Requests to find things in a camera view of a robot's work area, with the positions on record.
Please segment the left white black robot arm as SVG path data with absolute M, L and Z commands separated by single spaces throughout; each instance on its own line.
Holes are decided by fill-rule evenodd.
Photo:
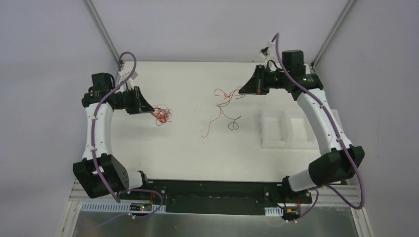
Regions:
M 87 116 L 87 137 L 82 160 L 73 164 L 73 174 L 90 198 L 131 190 L 138 199 L 151 192 L 142 171 L 128 171 L 113 155 L 111 123 L 115 110 L 130 115 L 152 113 L 154 108 L 133 84 L 137 74 L 117 85 L 109 73 L 91 76 L 92 86 L 82 98 Z

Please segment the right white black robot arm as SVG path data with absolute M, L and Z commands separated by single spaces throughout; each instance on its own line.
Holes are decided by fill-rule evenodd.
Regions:
M 365 152 L 346 137 L 327 103 L 323 84 L 315 73 L 306 73 L 301 50 L 282 52 L 282 64 L 270 69 L 273 55 L 266 47 L 260 51 L 265 60 L 256 65 L 249 81 L 239 94 L 266 95 L 271 89 L 284 89 L 305 113 L 316 137 L 320 157 L 298 174 L 283 179 L 281 198 L 293 202 L 300 191 L 353 178 Z

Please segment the clear plastic compartment tray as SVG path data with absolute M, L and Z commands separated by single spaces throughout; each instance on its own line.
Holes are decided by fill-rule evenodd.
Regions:
M 302 110 L 264 109 L 259 116 L 263 149 L 317 150 L 318 142 Z

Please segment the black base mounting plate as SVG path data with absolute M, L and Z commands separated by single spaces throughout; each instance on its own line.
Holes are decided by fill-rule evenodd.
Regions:
M 297 203 L 311 204 L 308 191 L 286 194 L 281 182 L 229 182 L 192 180 L 149 180 L 145 192 L 120 194 L 124 200 L 162 203 L 167 213 L 263 215 L 266 208 L 279 204 L 293 207 Z

